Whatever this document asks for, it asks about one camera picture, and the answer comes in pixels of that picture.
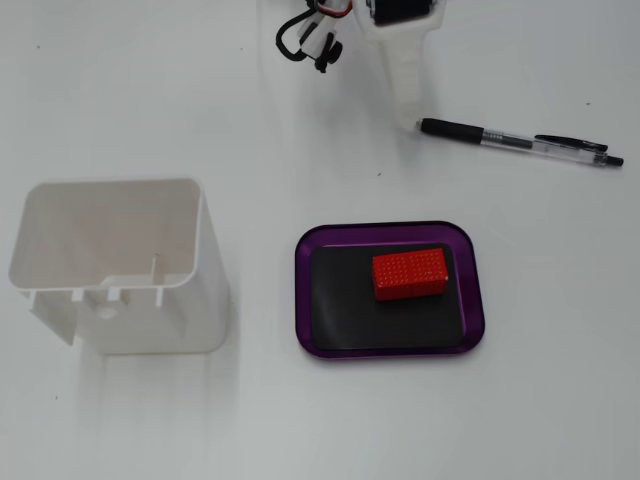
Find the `white gripper with motor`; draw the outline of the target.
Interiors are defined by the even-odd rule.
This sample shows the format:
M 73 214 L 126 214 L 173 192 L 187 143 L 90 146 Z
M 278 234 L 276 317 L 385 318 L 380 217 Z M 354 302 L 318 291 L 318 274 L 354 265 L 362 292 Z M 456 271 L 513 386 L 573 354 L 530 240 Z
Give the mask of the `white gripper with motor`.
M 422 39 L 396 37 L 438 29 L 445 1 L 354 1 L 356 21 L 365 34 L 379 42 L 382 64 L 398 124 L 415 124 L 421 117 L 420 62 Z

